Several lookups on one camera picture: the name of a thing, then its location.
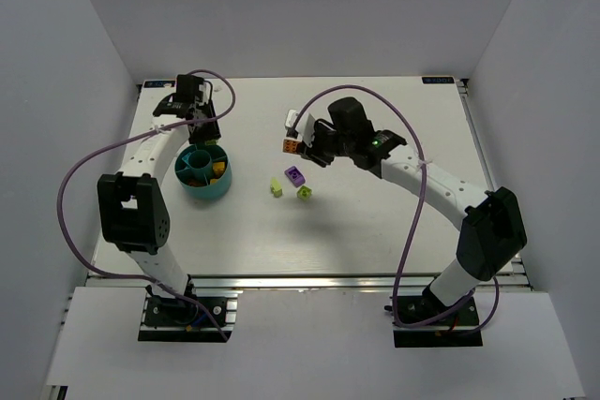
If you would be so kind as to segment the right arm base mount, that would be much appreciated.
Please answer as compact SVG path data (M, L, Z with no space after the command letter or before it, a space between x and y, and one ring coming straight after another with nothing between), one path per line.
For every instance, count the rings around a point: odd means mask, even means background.
M395 348L481 348L478 310L471 297L458 310L437 310L423 295L399 294L383 307L393 324Z

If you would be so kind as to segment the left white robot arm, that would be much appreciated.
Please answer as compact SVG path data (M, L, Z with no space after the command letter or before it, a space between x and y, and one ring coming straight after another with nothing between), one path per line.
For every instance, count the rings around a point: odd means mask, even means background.
M177 151L188 142L221 138L210 81L179 75L175 91L152 112L150 135L141 139L131 159L114 175L97 182L102 235L151 278L151 293L183 295L189 277L167 245L170 216L160 185Z

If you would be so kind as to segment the orange studded lego brick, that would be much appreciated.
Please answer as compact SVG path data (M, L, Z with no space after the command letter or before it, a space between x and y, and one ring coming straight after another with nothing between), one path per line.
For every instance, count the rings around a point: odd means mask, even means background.
M284 139L282 143L282 151L285 154L299 155L302 150L302 142L290 139Z

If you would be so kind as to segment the lime green hollow lego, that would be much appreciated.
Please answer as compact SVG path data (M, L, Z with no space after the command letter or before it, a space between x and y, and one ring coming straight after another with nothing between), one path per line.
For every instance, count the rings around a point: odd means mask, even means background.
M302 185L296 191L296 197L300 200L308 200L312 195L312 190L306 185Z

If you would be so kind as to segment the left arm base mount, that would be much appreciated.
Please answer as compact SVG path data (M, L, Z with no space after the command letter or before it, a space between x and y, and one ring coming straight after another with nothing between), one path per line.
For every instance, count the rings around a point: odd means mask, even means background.
M155 287L146 288L146 299L138 331L139 342L152 343L225 343L233 332L237 295L198 296L188 284L185 295L204 305L208 315L195 304L173 296L158 296Z

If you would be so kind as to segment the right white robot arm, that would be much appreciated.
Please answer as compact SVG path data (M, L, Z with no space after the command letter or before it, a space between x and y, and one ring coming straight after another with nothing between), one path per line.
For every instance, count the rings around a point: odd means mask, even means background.
M327 110L326 120L289 113L286 127L300 140L301 157L321 167L348 157L357 168L411 192L457 229L455 258L422 293L430 313L441 314L461 302L526 245L518 199L511 190L485 190L426 162L397 133L375 129L354 97L343 97Z

